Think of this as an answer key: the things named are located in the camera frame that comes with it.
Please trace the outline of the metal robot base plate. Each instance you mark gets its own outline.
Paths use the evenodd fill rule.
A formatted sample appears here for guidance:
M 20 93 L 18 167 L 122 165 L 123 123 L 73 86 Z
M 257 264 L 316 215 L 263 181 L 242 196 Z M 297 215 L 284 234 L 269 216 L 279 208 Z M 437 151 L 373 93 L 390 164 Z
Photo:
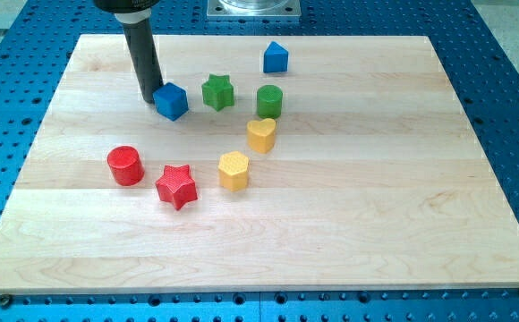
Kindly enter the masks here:
M 302 14 L 300 0 L 208 0 L 207 17 L 255 18 L 290 17 L 299 18 Z

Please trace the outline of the black robot arm end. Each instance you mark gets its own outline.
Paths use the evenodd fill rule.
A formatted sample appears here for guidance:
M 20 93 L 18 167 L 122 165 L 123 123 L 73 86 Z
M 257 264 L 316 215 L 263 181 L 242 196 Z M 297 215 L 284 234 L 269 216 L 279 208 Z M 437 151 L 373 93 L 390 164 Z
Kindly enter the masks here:
M 93 4 L 108 13 L 136 13 L 150 9 L 159 0 L 93 0 Z

